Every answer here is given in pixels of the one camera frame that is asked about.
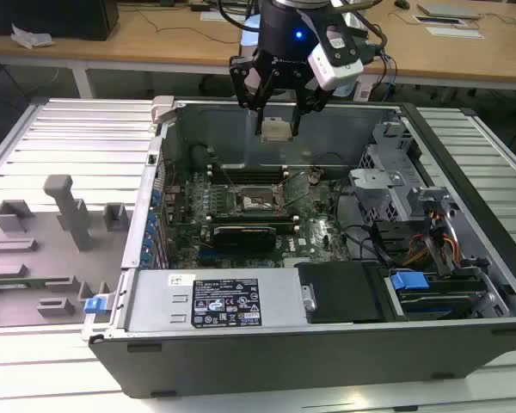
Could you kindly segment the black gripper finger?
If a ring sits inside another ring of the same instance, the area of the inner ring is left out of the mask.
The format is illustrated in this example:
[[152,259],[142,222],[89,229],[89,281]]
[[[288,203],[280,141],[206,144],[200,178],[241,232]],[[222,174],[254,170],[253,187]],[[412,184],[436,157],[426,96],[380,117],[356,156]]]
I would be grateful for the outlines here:
[[[251,90],[247,79],[251,74],[258,76],[257,86]],[[230,78],[238,104],[257,113],[255,135],[261,135],[264,108],[277,87],[280,72],[274,68],[273,55],[255,52],[252,57],[233,56],[230,58]]]
[[329,91],[322,89],[313,76],[295,76],[292,90],[296,94],[296,106],[292,110],[291,131],[292,136],[297,136],[302,117],[312,111],[322,111],[329,100]]

